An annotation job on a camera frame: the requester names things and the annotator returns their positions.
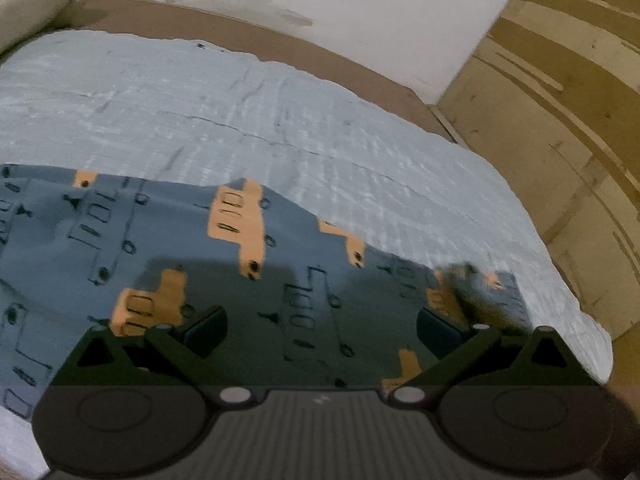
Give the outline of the blue pants with orange print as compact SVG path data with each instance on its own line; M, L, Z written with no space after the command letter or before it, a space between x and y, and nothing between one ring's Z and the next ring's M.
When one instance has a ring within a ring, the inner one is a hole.
M511 273L432 269L368 246L261 184L1 169L1 405L30 419L82 335L192 323L249 385L380 387L484 323L527 334Z

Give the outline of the light blue quilted bedspread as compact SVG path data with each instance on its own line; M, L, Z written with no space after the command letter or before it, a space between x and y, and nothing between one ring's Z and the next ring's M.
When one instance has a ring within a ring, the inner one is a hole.
M599 477L612 436L610 338L579 313L503 178L463 148L248 54L66 30L2 60L6 165L255 181L382 252L511 273L530 332L554 328L586 370L583 386L474 380L401 406L373 386L243 384L257 405L220 406L185 386L73 386L78 341L30 419L1 405L1 460L24 478Z

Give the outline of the plywood wardrobe panel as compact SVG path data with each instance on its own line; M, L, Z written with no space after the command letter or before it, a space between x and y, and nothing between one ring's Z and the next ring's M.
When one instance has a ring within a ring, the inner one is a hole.
M639 378L639 0L511 0L438 104Z

